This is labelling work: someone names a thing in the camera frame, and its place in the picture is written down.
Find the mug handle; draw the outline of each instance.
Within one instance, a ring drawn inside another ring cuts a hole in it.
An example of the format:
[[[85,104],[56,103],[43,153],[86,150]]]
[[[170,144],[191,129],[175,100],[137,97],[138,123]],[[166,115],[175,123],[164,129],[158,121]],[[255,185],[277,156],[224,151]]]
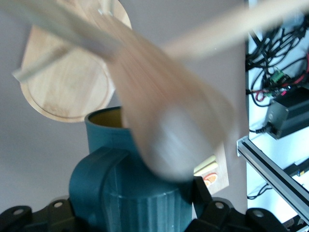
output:
[[[110,170],[129,152],[101,147],[75,167],[69,185],[70,202],[75,215],[92,228],[106,231],[107,212],[104,209],[103,188]]]

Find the black power supply box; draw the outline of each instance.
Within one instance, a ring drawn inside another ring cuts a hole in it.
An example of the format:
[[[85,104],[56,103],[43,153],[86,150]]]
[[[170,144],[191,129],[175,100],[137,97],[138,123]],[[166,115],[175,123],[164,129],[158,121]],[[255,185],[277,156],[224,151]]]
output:
[[[271,100],[264,126],[271,124],[268,134],[282,138],[309,126],[309,90],[298,88]]]

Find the metal frame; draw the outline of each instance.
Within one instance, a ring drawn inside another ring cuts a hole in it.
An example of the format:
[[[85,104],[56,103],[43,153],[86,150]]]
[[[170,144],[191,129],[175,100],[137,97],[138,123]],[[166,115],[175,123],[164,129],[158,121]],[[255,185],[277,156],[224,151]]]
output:
[[[309,192],[256,147],[248,136],[237,141],[237,150],[299,216],[309,224]]]

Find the teal mug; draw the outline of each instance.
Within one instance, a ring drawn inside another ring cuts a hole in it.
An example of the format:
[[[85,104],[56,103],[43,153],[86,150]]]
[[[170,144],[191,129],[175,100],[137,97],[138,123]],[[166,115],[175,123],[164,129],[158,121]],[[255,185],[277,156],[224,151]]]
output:
[[[78,218],[107,232],[182,232],[192,220],[192,182],[155,176],[139,156],[121,108],[85,118],[90,155],[75,168],[70,201]]]

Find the round wooden cutting board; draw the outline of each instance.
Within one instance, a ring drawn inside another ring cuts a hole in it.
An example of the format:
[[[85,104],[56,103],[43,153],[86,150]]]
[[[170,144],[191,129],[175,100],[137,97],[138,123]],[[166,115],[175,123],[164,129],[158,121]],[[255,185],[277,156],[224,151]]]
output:
[[[85,7],[105,7],[111,0],[57,0],[90,23]],[[114,2],[114,16],[131,27],[121,3]],[[33,27],[25,50],[22,68],[42,55],[65,45],[62,39]],[[29,104],[42,115],[62,122],[81,122],[84,117],[105,108],[114,93],[106,63],[81,48],[73,48],[65,56],[21,83]]]

